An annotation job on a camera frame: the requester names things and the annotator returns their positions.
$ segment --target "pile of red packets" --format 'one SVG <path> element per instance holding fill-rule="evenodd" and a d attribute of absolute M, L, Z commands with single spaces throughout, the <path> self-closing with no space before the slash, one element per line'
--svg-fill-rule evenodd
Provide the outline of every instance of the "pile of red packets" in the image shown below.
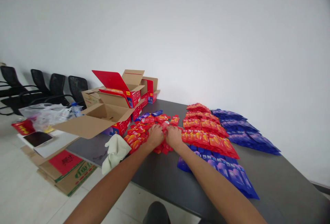
<path fill-rule="evenodd" d="M 127 135 L 124 137 L 124 140 L 128 145 L 132 148 L 129 152 L 130 154 L 134 153 L 140 145 L 145 143 L 149 137 L 148 130 L 154 125 L 159 124 L 162 127 L 162 131 L 164 134 L 163 142 L 154 149 L 154 152 L 157 154 L 164 153 L 168 154 L 169 151 L 173 151 L 173 148 L 170 147 L 165 139 L 167 126 L 177 126 L 179 124 L 178 115 L 173 116 L 172 120 L 170 120 L 170 116 L 165 114 L 159 116 L 149 115 L 148 117 L 142 118 L 141 121 L 136 121 L 136 125 L 132 125 L 131 129 L 127 131 Z"/>
<path fill-rule="evenodd" d="M 204 105 L 188 105 L 186 118 L 183 120 L 182 141 L 204 148 L 221 155 L 239 159 L 231 145 L 229 135 L 221 126 L 219 119 L 210 113 Z"/>

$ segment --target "white cloth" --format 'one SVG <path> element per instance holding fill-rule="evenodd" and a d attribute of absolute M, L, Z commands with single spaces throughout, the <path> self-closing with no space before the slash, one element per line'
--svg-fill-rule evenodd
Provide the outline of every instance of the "white cloth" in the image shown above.
<path fill-rule="evenodd" d="M 111 171 L 131 150 L 131 147 L 119 135 L 114 134 L 110 140 L 104 145 L 109 147 L 108 157 L 102 164 L 102 174 L 105 175 Z"/>

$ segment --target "tile floor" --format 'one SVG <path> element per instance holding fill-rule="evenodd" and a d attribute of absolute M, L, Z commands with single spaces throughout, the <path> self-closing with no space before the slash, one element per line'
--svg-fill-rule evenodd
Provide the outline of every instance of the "tile floor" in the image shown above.
<path fill-rule="evenodd" d="M 2 223 L 63 223 L 102 178 L 97 169 L 71 196 L 53 188 L 36 173 L 37 167 L 20 148 L 23 143 L 10 123 L 16 115 L 0 116 L 0 216 Z M 150 204 L 162 202 L 170 220 L 198 223 L 199 218 L 130 183 L 102 223 L 142 223 Z"/>

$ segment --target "gray table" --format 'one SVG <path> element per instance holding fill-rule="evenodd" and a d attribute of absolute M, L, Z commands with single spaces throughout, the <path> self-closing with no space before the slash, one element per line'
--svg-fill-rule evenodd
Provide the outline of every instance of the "gray table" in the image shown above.
<path fill-rule="evenodd" d="M 182 126 L 186 107 L 158 99 L 153 105 L 148 104 L 143 113 L 162 109 L 167 115 L 179 115 Z M 107 155 L 104 144 L 108 140 L 109 136 L 105 135 L 90 140 L 80 138 L 67 150 L 101 167 Z M 260 197 L 260 201 L 251 202 L 268 223 L 330 223 L 330 201 L 283 156 L 233 146 L 241 158 L 239 164 Z M 178 158 L 175 152 L 151 153 L 132 182 L 194 215 L 223 222 L 193 174 L 177 168 Z"/>

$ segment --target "red can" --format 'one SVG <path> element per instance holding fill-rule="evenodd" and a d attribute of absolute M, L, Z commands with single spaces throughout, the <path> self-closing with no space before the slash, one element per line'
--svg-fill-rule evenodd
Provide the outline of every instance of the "red can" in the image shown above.
<path fill-rule="evenodd" d="M 23 136 L 35 132 L 35 129 L 33 128 L 32 125 L 32 121 L 25 117 L 13 121 L 11 125 L 18 131 L 18 133 L 20 133 Z"/>

